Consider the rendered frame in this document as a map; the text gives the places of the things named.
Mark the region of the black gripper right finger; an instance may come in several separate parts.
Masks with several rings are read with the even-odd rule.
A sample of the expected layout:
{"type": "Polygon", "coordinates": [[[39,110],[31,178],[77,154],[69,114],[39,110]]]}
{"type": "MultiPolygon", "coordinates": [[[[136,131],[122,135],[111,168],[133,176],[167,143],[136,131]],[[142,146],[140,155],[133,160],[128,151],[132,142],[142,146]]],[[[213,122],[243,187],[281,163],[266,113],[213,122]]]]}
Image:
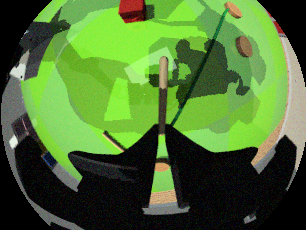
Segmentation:
{"type": "Polygon", "coordinates": [[[253,162],[258,152],[255,147],[210,152],[169,123],[165,123],[165,143],[178,207],[190,205],[189,201],[208,186],[214,176],[253,162]]]}

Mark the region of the thin wooden stick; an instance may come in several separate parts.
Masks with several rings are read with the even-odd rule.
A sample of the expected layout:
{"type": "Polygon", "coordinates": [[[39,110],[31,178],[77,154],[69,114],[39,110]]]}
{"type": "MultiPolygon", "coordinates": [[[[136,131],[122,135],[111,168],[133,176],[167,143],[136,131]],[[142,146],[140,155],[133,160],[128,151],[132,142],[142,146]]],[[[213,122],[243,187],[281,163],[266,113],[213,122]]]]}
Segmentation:
{"type": "Polygon", "coordinates": [[[110,139],[110,136],[109,136],[109,135],[106,135],[105,132],[102,132],[102,135],[104,135],[105,138],[108,139],[110,143],[113,143],[113,146],[114,146],[114,147],[117,147],[118,150],[120,150],[120,151],[122,151],[122,152],[125,151],[125,148],[124,148],[124,147],[121,147],[120,144],[114,142],[113,139],[110,139]]]}

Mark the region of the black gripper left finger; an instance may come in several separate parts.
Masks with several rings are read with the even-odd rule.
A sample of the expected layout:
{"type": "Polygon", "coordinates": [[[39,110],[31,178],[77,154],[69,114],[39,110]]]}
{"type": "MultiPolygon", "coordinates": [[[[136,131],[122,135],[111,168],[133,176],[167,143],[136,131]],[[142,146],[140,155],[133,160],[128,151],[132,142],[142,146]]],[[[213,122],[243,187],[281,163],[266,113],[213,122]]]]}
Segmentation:
{"type": "Polygon", "coordinates": [[[89,154],[68,152],[69,162],[81,176],[113,186],[129,187],[136,192],[142,208],[149,208],[154,168],[158,151],[158,123],[154,123],[138,142],[121,154],[89,154]]]}

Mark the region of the dark green string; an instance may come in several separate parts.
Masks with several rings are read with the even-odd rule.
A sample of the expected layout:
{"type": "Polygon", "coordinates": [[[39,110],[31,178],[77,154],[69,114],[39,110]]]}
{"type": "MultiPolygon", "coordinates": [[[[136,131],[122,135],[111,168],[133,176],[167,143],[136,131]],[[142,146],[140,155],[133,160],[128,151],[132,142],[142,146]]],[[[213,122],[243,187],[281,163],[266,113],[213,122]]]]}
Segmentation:
{"type": "MultiPolygon", "coordinates": [[[[218,23],[218,27],[216,30],[216,34],[214,34],[214,38],[212,40],[212,43],[209,44],[209,50],[206,52],[204,60],[202,60],[200,70],[198,70],[197,75],[194,76],[194,80],[192,82],[192,86],[190,86],[188,94],[186,94],[184,102],[181,103],[180,111],[178,111],[178,114],[174,116],[174,119],[172,120],[172,126],[174,126],[174,123],[177,122],[178,116],[181,115],[182,108],[184,108],[186,102],[188,102],[189,95],[192,94],[193,87],[196,86],[198,76],[200,76],[202,68],[204,68],[206,59],[209,58],[210,51],[212,51],[212,48],[214,46],[214,42],[216,42],[216,38],[218,35],[218,31],[221,29],[222,22],[224,22],[225,15],[228,14],[226,11],[229,11],[225,9],[224,15],[221,17],[220,23],[218,23]]],[[[168,103],[168,84],[169,84],[169,78],[168,78],[168,66],[169,66],[169,59],[168,56],[162,55],[160,58],[160,84],[158,84],[158,135],[164,136],[165,135],[165,123],[166,123],[166,103],[168,103]]]]}

